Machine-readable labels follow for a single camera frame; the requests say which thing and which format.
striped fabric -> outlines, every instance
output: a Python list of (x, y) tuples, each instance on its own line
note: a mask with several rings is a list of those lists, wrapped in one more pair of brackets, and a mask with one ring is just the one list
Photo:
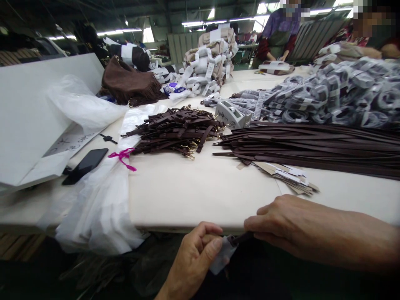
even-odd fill
[(0, 66), (19, 65), (20, 59), (41, 56), (37, 49), (19, 49), (18, 51), (0, 51)]

smartphone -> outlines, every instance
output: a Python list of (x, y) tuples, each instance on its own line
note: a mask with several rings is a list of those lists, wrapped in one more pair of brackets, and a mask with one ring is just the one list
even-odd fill
[(89, 153), (81, 160), (75, 169), (68, 175), (63, 181), (62, 185), (74, 185), (79, 179), (88, 174), (91, 170), (99, 165), (103, 157), (107, 154), (108, 149), (95, 149), (89, 151)]

finger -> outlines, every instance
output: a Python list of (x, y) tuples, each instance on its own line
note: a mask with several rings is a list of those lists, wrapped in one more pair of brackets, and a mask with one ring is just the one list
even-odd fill
[(260, 207), (260, 208), (257, 210), (257, 215), (266, 215), (267, 212), (268, 212), (268, 208), (269, 208), (269, 207), (270, 207), (269, 205)]
[(218, 237), (208, 243), (200, 254), (199, 264), (202, 270), (208, 270), (222, 248), (222, 238)]
[(204, 237), (207, 233), (215, 233), (221, 235), (223, 232), (222, 228), (214, 223), (201, 222), (195, 229), (192, 230), (191, 234), (199, 237)]
[(203, 247), (205, 247), (209, 242), (211, 242), (213, 239), (219, 238), (218, 235), (214, 235), (214, 234), (206, 234), (202, 239), (202, 244)]
[(296, 255), (295, 247), (285, 238), (278, 237), (271, 233), (254, 233), (254, 237), (259, 240), (266, 241), (272, 246), (281, 248), (291, 254)]
[(252, 216), (244, 222), (245, 231), (273, 233), (278, 235), (280, 231), (276, 222), (273, 222), (268, 215)]

leather piece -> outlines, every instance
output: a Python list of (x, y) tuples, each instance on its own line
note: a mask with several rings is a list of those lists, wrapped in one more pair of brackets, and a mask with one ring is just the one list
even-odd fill
[(400, 180), (400, 132), (340, 125), (279, 124), (253, 121), (233, 130), (214, 153), (263, 161)]

